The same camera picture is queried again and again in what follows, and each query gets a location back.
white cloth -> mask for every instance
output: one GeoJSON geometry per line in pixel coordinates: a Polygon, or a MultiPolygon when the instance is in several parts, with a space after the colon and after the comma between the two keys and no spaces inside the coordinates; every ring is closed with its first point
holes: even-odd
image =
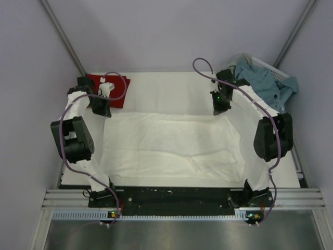
{"type": "Polygon", "coordinates": [[[120,112],[106,119],[100,164],[112,177],[240,182],[240,135],[228,118],[120,112]]]}

white wall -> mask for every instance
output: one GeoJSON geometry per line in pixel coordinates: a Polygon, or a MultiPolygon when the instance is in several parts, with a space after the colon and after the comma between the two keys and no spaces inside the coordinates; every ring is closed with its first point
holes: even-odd
{"type": "Polygon", "coordinates": [[[309,180],[333,218],[333,1],[321,0],[281,70],[299,81],[290,100],[294,134],[309,180]]]}
{"type": "Polygon", "coordinates": [[[37,0],[0,3],[0,249],[27,249],[59,156],[49,128],[78,71],[37,0]]]}
{"type": "Polygon", "coordinates": [[[248,52],[273,63],[308,0],[49,0],[87,72],[215,69],[248,52]]]}

laundry basket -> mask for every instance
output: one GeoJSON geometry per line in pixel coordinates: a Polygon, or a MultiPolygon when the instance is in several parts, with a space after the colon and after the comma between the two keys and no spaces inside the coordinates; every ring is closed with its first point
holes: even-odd
{"type": "Polygon", "coordinates": [[[266,69],[269,69],[275,80],[283,81],[283,80],[286,80],[287,78],[289,78],[289,75],[281,72],[280,70],[274,68],[273,66],[271,66],[267,63],[264,63],[262,60],[259,60],[255,57],[252,57],[252,62],[256,66],[260,66],[260,67],[264,67],[266,69]]]}

blue cloth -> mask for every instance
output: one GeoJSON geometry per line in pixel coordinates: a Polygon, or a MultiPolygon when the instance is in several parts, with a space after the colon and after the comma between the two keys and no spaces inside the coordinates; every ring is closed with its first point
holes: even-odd
{"type": "Polygon", "coordinates": [[[295,77],[289,77],[282,82],[275,81],[270,70],[249,65],[244,59],[237,62],[235,78],[247,80],[255,93],[280,113],[285,112],[285,102],[288,98],[293,93],[298,92],[298,83],[295,77]]]}

metal floor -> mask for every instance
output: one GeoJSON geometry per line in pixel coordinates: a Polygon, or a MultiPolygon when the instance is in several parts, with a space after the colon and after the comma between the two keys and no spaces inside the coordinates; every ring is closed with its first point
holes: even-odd
{"type": "Polygon", "coordinates": [[[259,228],[243,221],[119,221],[110,229],[95,223],[70,234],[86,223],[52,221],[45,249],[324,249],[311,211],[273,211],[259,228]]]}

